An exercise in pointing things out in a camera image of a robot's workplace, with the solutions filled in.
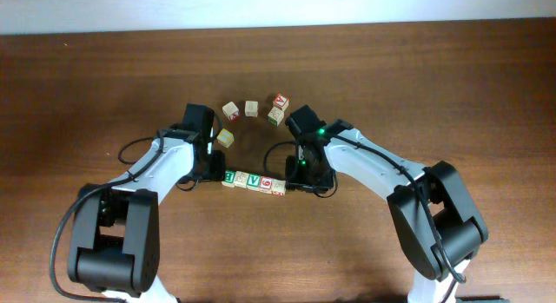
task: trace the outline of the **brown table surface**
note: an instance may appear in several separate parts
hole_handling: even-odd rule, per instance
[[[188,102],[256,100],[224,122],[231,168],[262,171],[291,139],[264,115],[309,104],[397,155],[462,174],[490,230],[459,295],[556,300],[556,19],[0,37],[0,300],[66,301],[48,257],[86,182],[118,149],[179,122]],[[148,144],[126,156],[140,156]],[[281,171],[282,148],[271,168]],[[404,295],[414,270],[387,205],[340,175],[331,199],[202,184],[160,208],[168,290],[186,301],[315,302]],[[70,230],[57,271],[62,285]]]

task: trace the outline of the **white background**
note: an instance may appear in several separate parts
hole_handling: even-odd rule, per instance
[[[556,0],[0,0],[0,33],[556,16]]]

